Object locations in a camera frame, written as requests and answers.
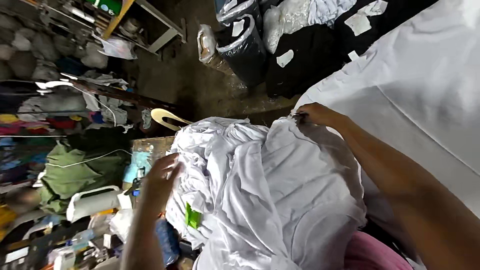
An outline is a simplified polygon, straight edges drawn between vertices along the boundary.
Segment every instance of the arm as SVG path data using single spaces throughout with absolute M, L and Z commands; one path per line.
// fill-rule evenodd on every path
M 480 220 L 433 175 L 345 115 L 318 103 L 303 105 L 298 111 L 343 136 L 429 270 L 478 269 Z
M 155 235 L 155 222 L 162 206 L 167 203 L 173 181 L 181 169 L 181 163 L 175 168 L 168 168 L 175 163 L 177 156 L 178 154 L 172 154 L 157 160 L 143 180 L 143 194 L 123 251 L 121 270 L 165 268 L 160 244 Z

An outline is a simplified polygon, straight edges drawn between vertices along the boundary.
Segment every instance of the wire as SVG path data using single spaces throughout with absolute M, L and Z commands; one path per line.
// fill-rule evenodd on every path
M 100 104 L 102 104 L 103 107 L 107 108 L 107 109 L 112 113 L 112 115 L 113 115 L 113 126 L 117 126 L 117 118 L 115 117 L 115 114 L 113 113 L 113 111 L 112 111 L 107 105 L 105 105 L 105 104 L 103 104 L 102 102 L 100 102 L 100 100 L 98 100 L 94 95 L 92 95 L 92 94 L 90 94 L 90 93 L 88 93 L 88 92 L 85 92 L 85 91 L 83 91 L 83 90 L 81 90 L 81 89 L 79 89 L 79 88 L 77 88 L 77 87 L 75 87 L 75 86 L 72 86 L 72 87 L 75 88 L 75 89 L 77 89 L 78 91 L 80 91 L 80 92 L 82 92 L 82 93 L 85 93 L 85 94 L 93 97 L 96 101 L 98 101 Z
M 66 137 L 66 135 L 39 135 L 39 136 L 22 136 L 22 135 L 0 135 L 0 137 L 24 137 L 24 138 L 35 138 L 35 137 Z
M 45 165 L 50 165 L 50 166 L 60 167 L 60 168 L 67 168 L 67 167 L 70 167 L 70 166 L 73 166 L 73 165 L 82 164 L 82 163 L 85 163 L 85 162 L 89 162 L 89 161 L 92 161 L 92 160 L 96 160 L 96 159 L 102 158 L 102 157 L 104 157 L 104 156 L 108 156 L 108 155 L 110 155 L 111 153 L 116 152 L 116 151 L 123 151 L 123 152 L 125 152 L 125 153 L 127 153 L 127 154 L 129 154 L 129 155 L 132 156 L 132 153 L 130 153 L 130 152 L 128 152 L 128 151 L 125 151 L 125 150 L 123 150 L 123 149 L 117 149 L 117 150 L 113 150 L 113 151 L 110 152 L 110 153 L 107 153 L 107 154 L 105 154 L 105 155 L 102 155 L 102 156 L 100 156 L 100 157 L 96 157 L 96 158 L 93 158 L 93 159 L 90 159 L 90 160 L 85 160 L 85 161 L 82 161 L 82 162 L 77 162 L 77 163 L 70 164 L 70 165 L 60 166 L 60 165 L 57 165 L 57 164 L 50 164 L 50 163 L 47 163 L 47 164 L 45 164 Z

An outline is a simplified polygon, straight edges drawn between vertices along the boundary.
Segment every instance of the hand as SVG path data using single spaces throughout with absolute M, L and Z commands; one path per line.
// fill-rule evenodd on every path
M 305 119 L 317 124 L 337 128 L 339 124 L 348 119 L 347 116 L 338 113 L 319 103 L 310 103 L 300 106 L 297 112 L 304 112 L 307 115 Z
M 179 163 L 172 166 L 177 160 L 178 153 L 168 155 L 157 161 L 148 172 L 142 187 L 145 196 L 144 200 L 153 208 L 158 208 L 158 214 L 167 203 L 170 192 L 172 191 L 173 181 L 177 178 L 179 172 L 183 168 L 183 164 Z

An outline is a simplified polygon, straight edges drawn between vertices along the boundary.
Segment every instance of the green tag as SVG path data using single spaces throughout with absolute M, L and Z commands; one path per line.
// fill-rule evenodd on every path
M 195 210 L 192 210 L 189 203 L 187 203 L 185 208 L 186 208 L 185 224 L 187 226 L 190 226 L 190 227 L 194 228 L 194 229 L 198 229 L 198 226 L 200 226 L 200 218 L 201 218 L 202 214 L 195 211 Z

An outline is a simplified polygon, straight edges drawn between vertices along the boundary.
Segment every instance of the pink clothing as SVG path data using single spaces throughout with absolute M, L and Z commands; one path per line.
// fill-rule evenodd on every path
M 408 262 L 384 243 L 356 231 L 345 252 L 345 270 L 413 270 Z

